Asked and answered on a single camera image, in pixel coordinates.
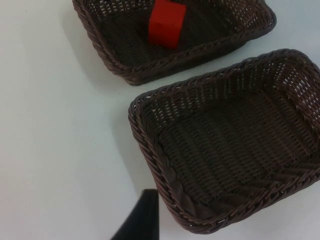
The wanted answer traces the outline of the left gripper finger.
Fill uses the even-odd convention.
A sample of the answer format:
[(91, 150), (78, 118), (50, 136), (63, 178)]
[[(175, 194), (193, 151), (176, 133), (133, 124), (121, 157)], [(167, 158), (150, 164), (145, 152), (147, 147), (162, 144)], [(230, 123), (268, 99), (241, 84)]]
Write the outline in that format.
[(159, 194), (156, 189), (145, 189), (113, 240), (159, 239)]

